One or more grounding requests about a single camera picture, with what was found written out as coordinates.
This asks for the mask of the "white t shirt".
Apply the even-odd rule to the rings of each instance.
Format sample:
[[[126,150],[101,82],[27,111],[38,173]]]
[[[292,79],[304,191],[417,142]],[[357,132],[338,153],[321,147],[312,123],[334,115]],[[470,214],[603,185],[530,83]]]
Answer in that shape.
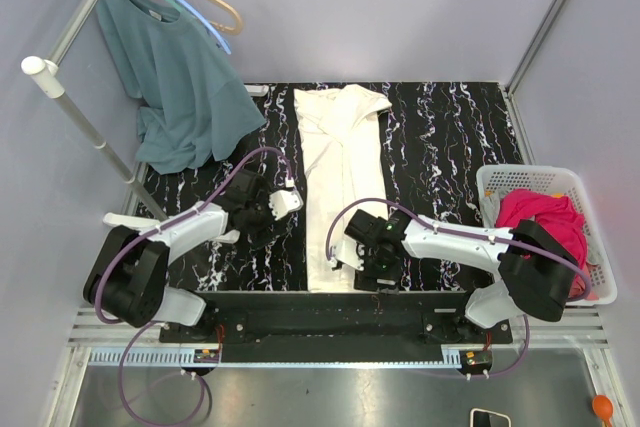
[[[355,270],[333,270],[328,248],[355,243],[344,229],[353,216],[336,216],[362,198],[386,196],[378,114],[388,98],[356,84],[344,88],[294,91],[294,108],[306,177],[306,270],[311,292],[349,292]]]

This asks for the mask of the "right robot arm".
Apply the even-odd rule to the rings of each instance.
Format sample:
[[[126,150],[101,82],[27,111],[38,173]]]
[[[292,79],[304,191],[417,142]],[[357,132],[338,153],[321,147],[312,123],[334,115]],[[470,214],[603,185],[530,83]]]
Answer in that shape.
[[[384,219],[359,209],[330,253],[354,269],[357,290],[397,287],[406,257],[440,259],[489,273],[492,284],[473,289],[453,321],[457,337],[470,344],[519,315],[560,321],[578,271],[575,258],[531,220],[514,228],[485,229],[402,211]]]

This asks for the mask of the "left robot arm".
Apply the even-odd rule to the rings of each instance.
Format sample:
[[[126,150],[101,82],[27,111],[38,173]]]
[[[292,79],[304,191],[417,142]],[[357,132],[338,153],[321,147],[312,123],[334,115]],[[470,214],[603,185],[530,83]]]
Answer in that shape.
[[[84,285],[84,300],[104,323],[181,324],[190,340],[206,342],[216,319],[205,312],[202,297],[166,285],[170,265],[209,241],[233,244],[245,235],[261,248],[279,235],[276,224],[300,207],[295,190],[276,191],[264,177],[243,169],[212,202],[198,202],[164,222],[120,216]]]

